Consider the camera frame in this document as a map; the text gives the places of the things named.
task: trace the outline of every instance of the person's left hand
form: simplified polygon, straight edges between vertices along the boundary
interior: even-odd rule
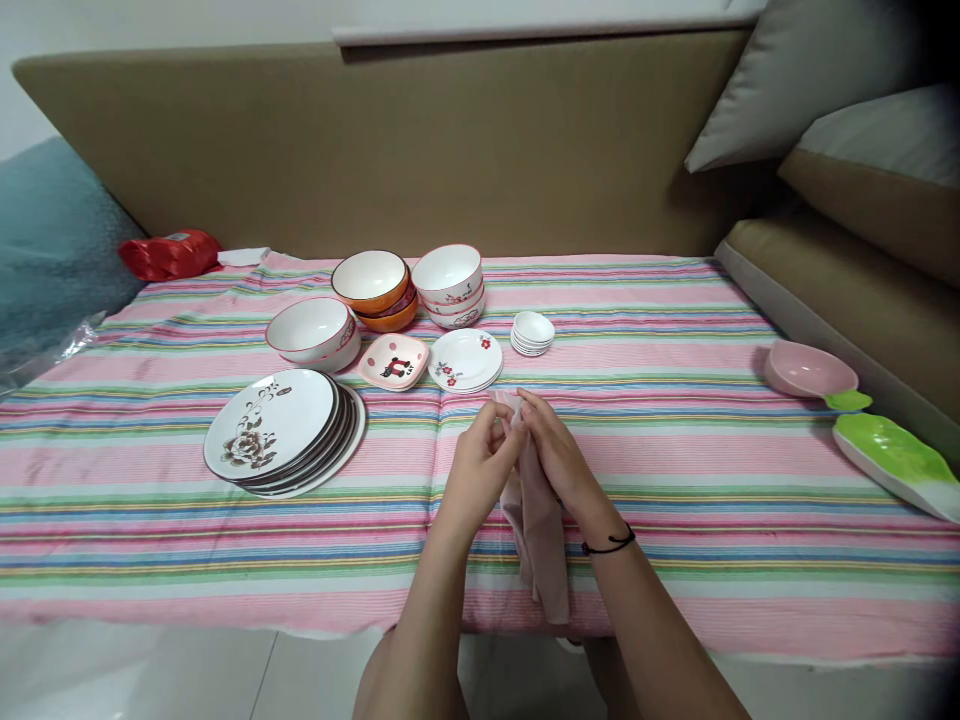
[[[526,423],[520,422],[505,433],[500,419],[513,421],[506,405],[488,400],[476,419],[457,439],[453,467],[447,477],[443,501],[435,525],[440,525],[468,543],[487,519],[510,469],[517,462],[528,436]]]

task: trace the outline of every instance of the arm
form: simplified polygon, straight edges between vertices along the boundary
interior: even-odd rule
[[[504,437],[498,418],[512,419],[512,412],[488,402],[457,440],[440,510],[363,720],[450,718],[462,702],[457,651],[467,556],[527,435],[521,422]]]
[[[597,482],[570,431],[543,398],[521,390],[523,419],[550,484],[587,545],[613,547],[627,524]],[[667,593],[640,546],[590,555],[640,713],[648,720],[749,720]]]

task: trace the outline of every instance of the teal cushion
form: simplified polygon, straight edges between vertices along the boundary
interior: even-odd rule
[[[143,287],[117,246],[143,231],[61,138],[0,163],[0,352],[58,344]]]

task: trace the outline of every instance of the pink cloth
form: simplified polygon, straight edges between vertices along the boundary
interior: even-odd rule
[[[519,395],[493,390],[490,397],[511,408],[519,421],[524,403]],[[503,422],[509,430],[510,424]],[[551,625],[569,624],[567,554],[560,503],[540,465],[532,436],[527,438],[510,471],[500,495],[500,507],[513,528],[520,556],[520,578],[531,588],[534,602],[543,606]]]

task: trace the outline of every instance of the person's right hand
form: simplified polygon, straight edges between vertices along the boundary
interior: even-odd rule
[[[577,441],[550,403],[529,390],[521,388],[519,393],[526,400],[521,414],[537,443],[543,471],[567,510],[580,521],[598,503],[609,503]]]

